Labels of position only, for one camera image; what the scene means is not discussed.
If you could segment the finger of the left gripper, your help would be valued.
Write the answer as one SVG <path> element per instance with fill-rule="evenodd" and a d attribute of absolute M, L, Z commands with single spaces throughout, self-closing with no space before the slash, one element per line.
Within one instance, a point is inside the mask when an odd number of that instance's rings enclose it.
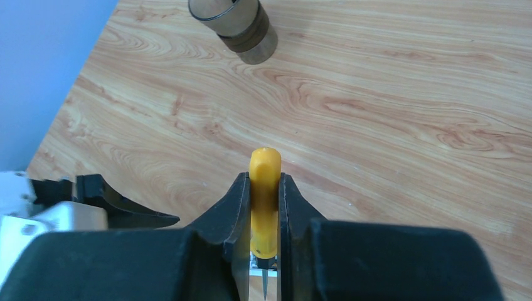
<path fill-rule="evenodd" d="M 179 217 L 138 204 L 117 192 L 102 175 L 77 176 L 77 202 L 102 208 L 110 229 L 157 229 L 172 226 Z"/>

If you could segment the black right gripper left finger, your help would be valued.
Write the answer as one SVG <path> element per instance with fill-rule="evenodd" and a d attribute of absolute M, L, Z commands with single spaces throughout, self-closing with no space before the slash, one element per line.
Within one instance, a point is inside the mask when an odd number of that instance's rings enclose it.
<path fill-rule="evenodd" d="M 187 227 L 189 300 L 248 300 L 250 180 L 240 173 L 226 194 Z"/>

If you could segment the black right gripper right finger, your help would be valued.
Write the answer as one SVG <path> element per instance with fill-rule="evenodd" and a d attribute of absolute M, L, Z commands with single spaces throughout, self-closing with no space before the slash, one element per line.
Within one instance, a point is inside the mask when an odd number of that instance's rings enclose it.
<path fill-rule="evenodd" d="M 277 247 L 277 299 L 326 300 L 327 259 L 322 249 L 325 217 L 281 174 Z"/>

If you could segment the small white remote control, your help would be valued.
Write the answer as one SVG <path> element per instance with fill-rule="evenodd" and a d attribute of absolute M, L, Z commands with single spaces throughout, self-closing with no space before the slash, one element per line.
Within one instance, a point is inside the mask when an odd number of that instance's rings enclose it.
<path fill-rule="evenodd" d="M 268 260 L 257 258 L 254 254 L 250 254 L 249 275 L 254 277 L 261 277 L 264 275 L 264 269 L 259 266 L 259 261 L 264 261 L 270 266 L 268 267 L 268 277 L 277 278 L 277 256 Z"/>

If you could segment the yellow handled screwdriver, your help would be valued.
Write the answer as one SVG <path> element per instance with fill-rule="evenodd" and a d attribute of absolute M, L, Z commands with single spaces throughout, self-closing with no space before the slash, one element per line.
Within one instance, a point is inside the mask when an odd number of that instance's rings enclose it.
<path fill-rule="evenodd" d="M 282 160 L 273 148 L 262 147 L 252 152 L 249 164 L 251 204 L 251 252 L 263 260 L 277 256 L 279 216 L 279 181 Z M 268 263 L 259 261 L 264 269 L 263 296 L 267 297 Z"/>

